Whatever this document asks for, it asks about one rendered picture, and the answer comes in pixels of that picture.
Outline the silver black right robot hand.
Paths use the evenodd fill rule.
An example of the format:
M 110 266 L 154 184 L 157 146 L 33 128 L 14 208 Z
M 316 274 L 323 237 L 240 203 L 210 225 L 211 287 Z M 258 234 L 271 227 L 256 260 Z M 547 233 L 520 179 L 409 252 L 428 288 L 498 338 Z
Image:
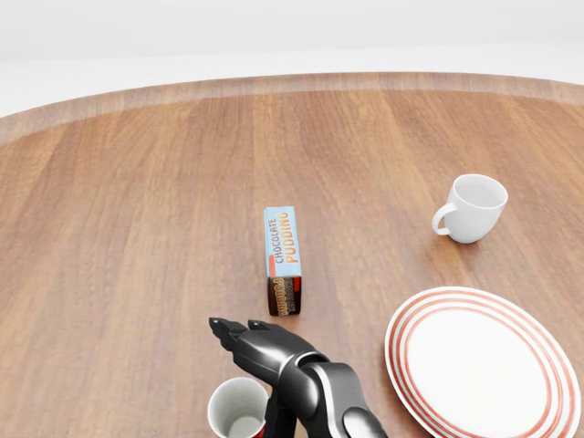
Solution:
M 351 366 L 329 360 L 299 335 L 261 320 L 244 326 L 210 318 L 209 325 L 234 363 L 272 388 L 263 438 L 294 438 L 298 422 L 308 438 L 349 438 L 343 413 L 351 406 L 370 411 Z

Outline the red mug white inside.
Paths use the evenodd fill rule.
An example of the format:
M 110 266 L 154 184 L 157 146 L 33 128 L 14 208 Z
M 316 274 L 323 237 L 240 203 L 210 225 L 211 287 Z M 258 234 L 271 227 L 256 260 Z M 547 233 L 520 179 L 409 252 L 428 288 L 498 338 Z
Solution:
M 252 378 L 224 381 L 208 402 L 209 425 L 218 438 L 263 438 L 267 402 L 266 389 Z

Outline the white plate with red rings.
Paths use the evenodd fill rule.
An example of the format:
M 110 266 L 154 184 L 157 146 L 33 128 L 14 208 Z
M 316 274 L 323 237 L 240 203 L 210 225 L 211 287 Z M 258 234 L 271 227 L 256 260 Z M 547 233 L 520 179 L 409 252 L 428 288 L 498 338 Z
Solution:
M 581 399 L 568 356 L 500 296 L 435 287 L 408 298 L 390 319 L 384 358 L 433 438 L 576 438 Z

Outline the chocolate pudding box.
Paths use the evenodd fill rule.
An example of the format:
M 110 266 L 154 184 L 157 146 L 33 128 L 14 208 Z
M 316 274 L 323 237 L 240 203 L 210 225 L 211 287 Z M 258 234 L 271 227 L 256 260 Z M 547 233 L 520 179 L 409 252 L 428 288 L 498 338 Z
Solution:
M 267 303 L 271 316 L 301 311 L 302 265 L 293 206 L 264 210 Z

